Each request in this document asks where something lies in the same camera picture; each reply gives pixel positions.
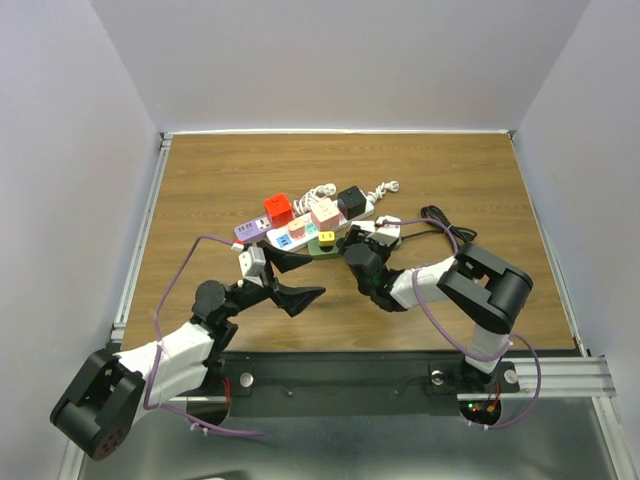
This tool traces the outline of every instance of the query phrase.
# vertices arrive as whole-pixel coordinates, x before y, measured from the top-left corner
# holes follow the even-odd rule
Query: screw
[[[444,373],[440,370],[434,370],[431,372],[431,383],[433,383],[436,387],[439,387],[444,383]]]
[[[516,383],[518,383],[518,374],[515,370],[507,370],[504,372],[504,379],[507,381],[507,383],[515,385]]]
[[[240,385],[242,385],[244,388],[249,388],[251,385],[253,385],[253,375],[251,375],[250,373],[243,373],[242,375],[240,375]]]

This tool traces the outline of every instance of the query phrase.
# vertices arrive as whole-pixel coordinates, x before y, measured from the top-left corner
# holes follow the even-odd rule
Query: metal floor
[[[528,400],[504,402],[511,416]],[[521,424],[484,432],[452,417],[229,419],[261,439],[207,437],[184,419],[147,415],[83,480],[594,479],[615,475],[590,398],[543,399]]]

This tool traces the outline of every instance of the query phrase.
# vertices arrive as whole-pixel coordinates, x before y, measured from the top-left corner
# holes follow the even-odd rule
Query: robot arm
[[[285,273],[311,262],[308,255],[284,252],[266,242],[234,247],[241,252],[243,279],[232,285],[208,280],[198,287],[191,319],[162,339],[150,405],[220,374],[220,353],[238,329],[229,317],[268,298],[293,317],[325,292],[323,287],[288,287],[274,275],[272,265]],[[151,342],[114,355],[105,349],[91,354],[53,409],[51,422],[94,460],[110,455],[147,412],[142,399],[150,387],[157,348],[158,343]]]
[[[370,222],[373,225],[354,222],[340,248],[360,293],[383,310],[406,311],[420,303],[414,289],[416,269],[386,267],[400,240],[400,226],[385,221],[397,219],[381,217],[375,224]],[[531,278],[473,243],[464,244],[455,256],[418,270],[415,283],[424,302],[450,298],[476,323],[465,363],[490,376],[500,361],[496,355],[506,349],[516,318],[533,288]],[[483,278],[487,279],[485,284],[480,281]]]

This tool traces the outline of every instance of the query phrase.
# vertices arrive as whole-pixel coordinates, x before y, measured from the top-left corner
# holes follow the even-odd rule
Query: power strip
[[[261,217],[254,218],[253,220],[238,225],[234,232],[236,238],[243,243],[254,243],[262,240],[269,230],[273,228],[269,217],[262,215]]]
[[[333,203],[337,208],[338,201],[334,200]],[[332,228],[331,230],[335,232],[347,228],[351,224],[351,222],[362,220],[363,218],[371,216],[373,214],[373,210],[373,203],[367,200],[364,213],[352,218],[351,220],[347,220],[344,215],[340,214],[338,219],[338,226]],[[311,220],[311,213],[305,213],[298,218],[304,220],[305,222],[304,232],[302,234],[296,237],[292,237],[289,233],[288,225],[285,225],[284,227],[274,228],[267,232],[267,239],[269,240],[269,243],[286,252],[297,252],[301,248],[306,247],[307,243],[309,243],[310,240],[318,238],[318,227],[316,227],[316,225]]]

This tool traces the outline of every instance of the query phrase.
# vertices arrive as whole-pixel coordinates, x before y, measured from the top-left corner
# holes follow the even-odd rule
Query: white coiled cable
[[[373,204],[384,197],[387,191],[395,193],[398,190],[400,190],[400,184],[395,180],[391,180],[390,182],[382,182],[376,187],[375,191],[367,193],[367,200],[369,200]]]
[[[336,186],[333,183],[327,183],[326,185],[318,185],[316,188],[312,188],[305,193],[300,200],[293,201],[293,212],[296,217],[309,213],[311,211],[311,204],[317,202],[321,198],[330,197],[336,194]]]

